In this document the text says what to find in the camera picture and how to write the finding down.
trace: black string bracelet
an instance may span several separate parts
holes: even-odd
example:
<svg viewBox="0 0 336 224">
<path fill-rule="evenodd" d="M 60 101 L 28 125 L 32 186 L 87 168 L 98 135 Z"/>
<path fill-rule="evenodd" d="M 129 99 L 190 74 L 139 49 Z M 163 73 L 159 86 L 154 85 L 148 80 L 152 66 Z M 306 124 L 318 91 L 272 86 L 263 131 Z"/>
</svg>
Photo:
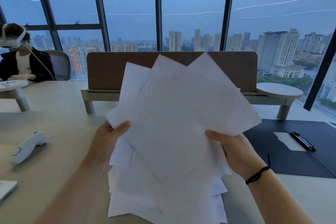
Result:
<svg viewBox="0 0 336 224">
<path fill-rule="evenodd" d="M 246 180 L 246 185 L 249 184 L 250 182 L 255 182 L 255 181 L 258 181 L 261 177 L 261 173 L 263 171 L 266 171 L 268 170 L 270 167 L 269 166 L 266 166 L 266 167 L 263 167 L 262 169 L 260 169 L 259 172 L 255 173 L 254 175 L 252 175 L 249 179 Z"/>
</svg>

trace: round white tabletop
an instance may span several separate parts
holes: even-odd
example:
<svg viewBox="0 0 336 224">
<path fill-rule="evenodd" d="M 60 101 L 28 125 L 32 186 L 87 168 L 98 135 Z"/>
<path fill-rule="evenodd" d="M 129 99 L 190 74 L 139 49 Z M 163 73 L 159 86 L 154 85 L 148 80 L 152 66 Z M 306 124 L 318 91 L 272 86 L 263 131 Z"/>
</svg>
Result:
<svg viewBox="0 0 336 224">
<path fill-rule="evenodd" d="M 298 88 L 279 83 L 257 83 L 257 92 L 277 98 L 300 98 L 303 91 Z"/>
<path fill-rule="evenodd" d="M 28 85 L 28 81 L 25 80 L 13 80 L 0 82 L 0 92 L 16 90 Z"/>
</svg>

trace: dark jacket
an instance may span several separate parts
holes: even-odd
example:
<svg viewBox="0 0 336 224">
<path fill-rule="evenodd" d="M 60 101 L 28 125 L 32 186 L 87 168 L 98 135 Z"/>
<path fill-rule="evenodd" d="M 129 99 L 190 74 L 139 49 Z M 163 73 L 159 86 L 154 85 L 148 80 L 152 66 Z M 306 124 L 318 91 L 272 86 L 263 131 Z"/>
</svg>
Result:
<svg viewBox="0 0 336 224">
<path fill-rule="evenodd" d="M 48 53 L 40 52 L 33 48 L 32 52 L 35 56 L 46 66 L 46 68 L 50 71 L 48 72 L 47 69 L 36 59 L 33 54 L 29 56 L 29 63 L 31 73 L 36 75 L 32 82 L 43 82 L 43 81 L 53 81 L 53 77 L 55 78 L 55 73 L 53 69 L 53 64 L 51 63 L 51 58 Z M 0 78 L 3 81 L 6 81 L 12 75 L 18 75 L 18 62 L 16 61 L 16 51 L 7 52 L 1 54 L 2 60 L 0 61 Z"/>
</svg>

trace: brown divider panel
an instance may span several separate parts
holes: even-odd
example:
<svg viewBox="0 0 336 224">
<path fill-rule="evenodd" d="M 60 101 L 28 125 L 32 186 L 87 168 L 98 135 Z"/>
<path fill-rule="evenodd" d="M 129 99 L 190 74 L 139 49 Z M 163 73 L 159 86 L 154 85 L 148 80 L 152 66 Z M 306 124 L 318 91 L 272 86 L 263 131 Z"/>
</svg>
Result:
<svg viewBox="0 0 336 224">
<path fill-rule="evenodd" d="M 203 52 L 91 52 L 87 55 L 90 90 L 120 90 L 126 63 L 152 68 L 161 54 L 189 65 Z M 255 92 L 257 54 L 255 52 L 208 52 L 241 92 Z"/>
</svg>

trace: vr headset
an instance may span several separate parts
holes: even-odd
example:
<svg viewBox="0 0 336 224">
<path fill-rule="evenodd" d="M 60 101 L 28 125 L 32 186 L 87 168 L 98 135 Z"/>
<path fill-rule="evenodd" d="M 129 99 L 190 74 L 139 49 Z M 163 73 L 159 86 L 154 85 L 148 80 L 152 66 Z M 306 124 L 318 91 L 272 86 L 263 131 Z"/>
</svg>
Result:
<svg viewBox="0 0 336 224">
<path fill-rule="evenodd" d="M 22 44 L 25 43 L 25 41 L 23 41 L 23 38 L 24 38 L 27 30 L 24 26 L 19 25 L 23 29 L 23 31 L 22 31 L 22 33 L 19 37 L 18 36 L 7 36 L 6 37 L 5 30 L 6 30 L 6 27 L 7 27 L 8 24 L 9 23 L 6 23 L 2 26 L 1 37 L 0 37 L 0 47 L 18 49 L 18 48 L 20 48 L 20 46 Z"/>
</svg>

